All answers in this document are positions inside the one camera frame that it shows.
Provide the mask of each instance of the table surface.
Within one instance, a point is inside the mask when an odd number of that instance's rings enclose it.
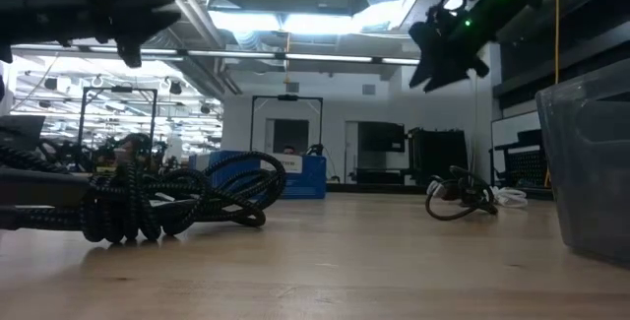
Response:
[[[0,319],[42,318],[630,319],[630,272],[564,246],[552,202],[444,223],[329,194],[159,244],[0,231]]]

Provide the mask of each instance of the white label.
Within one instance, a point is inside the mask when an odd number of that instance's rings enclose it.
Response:
[[[302,157],[287,154],[270,154],[278,159],[287,173],[302,173]],[[260,168],[266,170],[275,170],[274,166],[266,161],[260,161]]]

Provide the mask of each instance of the blue container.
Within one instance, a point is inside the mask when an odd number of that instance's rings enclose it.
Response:
[[[242,152],[221,151],[210,154],[210,165],[220,160],[242,154]],[[286,188],[283,199],[324,199],[326,198],[326,158],[306,156],[302,158],[302,172],[286,174]],[[247,160],[222,168],[211,176],[213,186],[219,186],[231,176],[242,171],[260,169],[259,160]]]

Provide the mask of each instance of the plastic storage bin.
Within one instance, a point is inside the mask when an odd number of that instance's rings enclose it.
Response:
[[[630,263],[630,60],[536,96],[564,242]]]
[[[242,152],[221,151],[210,154],[210,165]],[[326,158],[305,156],[302,158],[302,172],[286,174],[286,188],[283,199],[324,199],[326,198]],[[261,168],[259,160],[248,160],[230,164],[214,173],[213,186],[221,185],[231,176],[247,170]]]

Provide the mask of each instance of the doorway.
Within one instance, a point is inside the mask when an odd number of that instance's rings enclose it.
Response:
[[[308,151],[308,120],[268,119],[266,128],[265,153],[282,154],[285,147],[299,155]]]

